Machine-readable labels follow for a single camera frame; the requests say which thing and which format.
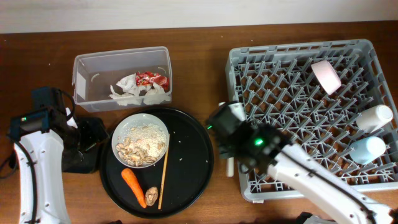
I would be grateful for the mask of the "white plastic fork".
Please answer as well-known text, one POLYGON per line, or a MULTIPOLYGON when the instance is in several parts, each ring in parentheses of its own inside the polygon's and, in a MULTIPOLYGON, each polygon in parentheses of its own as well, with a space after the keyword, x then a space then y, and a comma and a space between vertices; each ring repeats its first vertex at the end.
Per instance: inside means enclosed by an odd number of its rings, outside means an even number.
POLYGON ((226 176, 233 177, 234 176, 234 158, 230 157, 226 160, 226 176))

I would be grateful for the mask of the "red snack wrapper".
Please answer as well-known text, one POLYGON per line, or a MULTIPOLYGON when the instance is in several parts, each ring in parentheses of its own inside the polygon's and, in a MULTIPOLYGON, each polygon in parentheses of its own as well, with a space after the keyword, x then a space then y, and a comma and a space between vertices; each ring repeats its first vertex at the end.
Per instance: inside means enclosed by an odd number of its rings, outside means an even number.
POLYGON ((162 87, 165 91, 169 90, 170 86, 169 78, 160 75, 159 73, 152 73, 152 72, 136 73, 137 86, 153 85, 154 83, 162 87))

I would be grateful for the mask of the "pink small bowl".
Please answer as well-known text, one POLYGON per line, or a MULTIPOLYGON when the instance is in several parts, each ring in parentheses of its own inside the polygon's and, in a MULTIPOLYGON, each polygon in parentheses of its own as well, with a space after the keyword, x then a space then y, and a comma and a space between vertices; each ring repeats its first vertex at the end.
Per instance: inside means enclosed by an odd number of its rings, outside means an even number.
POLYGON ((334 92, 339 89, 341 80, 329 61, 323 60, 311 64, 311 68, 318 82, 328 95, 334 94, 334 92))

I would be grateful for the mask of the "light blue cup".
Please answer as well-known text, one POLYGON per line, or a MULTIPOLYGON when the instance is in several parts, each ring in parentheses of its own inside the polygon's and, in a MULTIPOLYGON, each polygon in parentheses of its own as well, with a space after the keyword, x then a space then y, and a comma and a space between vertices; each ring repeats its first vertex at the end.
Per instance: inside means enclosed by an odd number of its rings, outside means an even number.
POLYGON ((386 151, 385 142, 376 136, 367 137, 353 142, 350 145, 353 150, 349 156, 356 163, 366 165, 377 159, 386 151))

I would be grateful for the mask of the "white cup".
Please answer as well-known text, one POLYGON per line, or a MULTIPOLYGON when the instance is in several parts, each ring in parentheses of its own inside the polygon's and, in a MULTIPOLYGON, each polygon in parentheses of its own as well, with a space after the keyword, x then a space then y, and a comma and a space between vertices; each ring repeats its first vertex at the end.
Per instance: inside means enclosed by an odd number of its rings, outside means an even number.
POLYGON ((361 112, 356 124, 365 133, 373 133, 393 119, 393 112, 386 105, 373 106, 361 112))

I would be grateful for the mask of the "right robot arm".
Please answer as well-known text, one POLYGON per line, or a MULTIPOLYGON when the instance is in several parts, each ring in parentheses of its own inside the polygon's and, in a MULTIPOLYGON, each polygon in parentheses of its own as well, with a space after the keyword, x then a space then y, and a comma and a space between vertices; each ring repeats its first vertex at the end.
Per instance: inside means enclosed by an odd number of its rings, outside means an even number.
POLYGON ((397 210, 337 178, 276 128, 253 126, 228 107, 215 111, 206 123, 242 165, 299 191, 336 223, 397 223, 397 210))

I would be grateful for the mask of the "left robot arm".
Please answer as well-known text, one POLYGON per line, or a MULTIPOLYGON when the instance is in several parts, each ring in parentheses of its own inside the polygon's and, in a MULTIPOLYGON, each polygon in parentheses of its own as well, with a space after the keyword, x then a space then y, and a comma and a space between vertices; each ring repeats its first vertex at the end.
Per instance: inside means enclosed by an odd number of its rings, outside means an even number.
POLYGON ((69 223, 62 173, 91 173, 109 139, 99 118, 75 119, 68 93, 42 87, 32 91, 34 109, 11 119, 7 137, 16 154, 21 184, 19 223, 69 223))

